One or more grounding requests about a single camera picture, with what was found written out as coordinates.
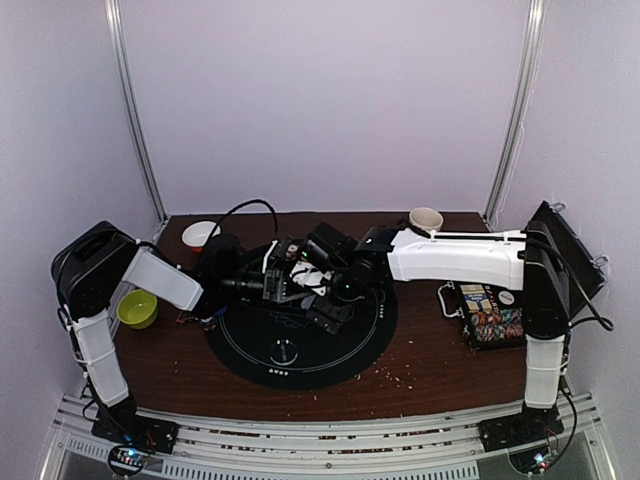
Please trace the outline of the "clear black dealer button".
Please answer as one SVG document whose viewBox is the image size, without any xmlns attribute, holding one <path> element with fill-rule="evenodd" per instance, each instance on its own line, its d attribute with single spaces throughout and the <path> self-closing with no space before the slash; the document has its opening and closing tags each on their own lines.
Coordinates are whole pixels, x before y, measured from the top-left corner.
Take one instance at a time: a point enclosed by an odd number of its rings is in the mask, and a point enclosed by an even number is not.
<svg viewBox="0 0 640 480">
<path fill-rule="evenodd" d="M 276 340 L 269 349 L 270 361 L 280 367 L 292 365 L 299 356 L 296 344 L 289 339 Z"/>
</svg>

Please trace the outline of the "cream ceramic mug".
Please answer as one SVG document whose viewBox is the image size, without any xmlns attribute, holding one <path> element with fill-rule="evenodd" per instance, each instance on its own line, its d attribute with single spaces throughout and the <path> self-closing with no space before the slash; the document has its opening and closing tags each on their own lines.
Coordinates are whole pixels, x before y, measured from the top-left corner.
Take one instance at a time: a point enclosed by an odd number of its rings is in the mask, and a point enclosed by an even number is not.
<svg viewBox="0 0 640 480">
<path fill-rule="evenodd" d="M 417 207 L 408 213 L 408 221 L 413 229 L 420 233 L 438 232 L 444 224 L 443 215 L 428 207 Z"/>
</svg>

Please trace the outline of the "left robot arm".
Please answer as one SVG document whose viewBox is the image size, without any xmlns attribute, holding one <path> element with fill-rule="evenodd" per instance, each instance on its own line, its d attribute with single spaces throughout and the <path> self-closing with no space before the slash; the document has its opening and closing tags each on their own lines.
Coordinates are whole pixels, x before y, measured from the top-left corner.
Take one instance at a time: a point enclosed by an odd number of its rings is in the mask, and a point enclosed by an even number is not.
<svg viewBox="0 0 640 480">
<path fill-rule="evenodd" d="M 155 245 L 133 239 L 108 221 L 97 223 L 57 254 L 51 275 L 58 315 L 98 406 L 94 436 L 168 452 L 178 430 L 171 421 L 137 412 L 111 334 L 111 301 L 118 287 L 134 286 L 210 324 L 230 304 L 231 280 L 248 261 L 249 253 L 236 236 L 213 234 L 196 266 L 185 270 Z"/>
</svg>

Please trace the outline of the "red poker chip stack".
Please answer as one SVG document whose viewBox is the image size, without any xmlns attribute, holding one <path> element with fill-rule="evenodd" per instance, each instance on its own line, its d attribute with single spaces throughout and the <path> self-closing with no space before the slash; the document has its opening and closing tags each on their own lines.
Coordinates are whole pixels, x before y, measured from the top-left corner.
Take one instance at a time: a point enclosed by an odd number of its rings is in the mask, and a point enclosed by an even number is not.
<svg viewBox="0 0 640 480">
<path fill-rule="evenodd" d="M 290 245 L 285 253 L 285 259 L 287 261 L 296 261 L 299 257 L 299 247 L 297 245 Z"/>
</svg>

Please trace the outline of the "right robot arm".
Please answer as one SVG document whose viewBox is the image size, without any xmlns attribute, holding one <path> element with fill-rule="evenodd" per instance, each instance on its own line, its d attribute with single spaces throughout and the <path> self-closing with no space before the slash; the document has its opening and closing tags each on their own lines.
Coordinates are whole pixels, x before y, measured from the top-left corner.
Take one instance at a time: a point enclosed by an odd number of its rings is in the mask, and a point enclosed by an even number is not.
<svg viewBox="0 0 640 480">
<path fill-rule="evenodd" d="M 557 400 L 569 343 L 569 273 L 542 222 L 525 230 L 447 233 L 406 220 L 374 226 L 361 240 L 320 223 L 302 240 L 289 277 L 332 306 L 354 302 L 387 281 L 469 282 L 522 292 L 527 348 L 522 409 L 479 425 L 487 445 L 506 448 L 564 430 Z"/>
</svg>

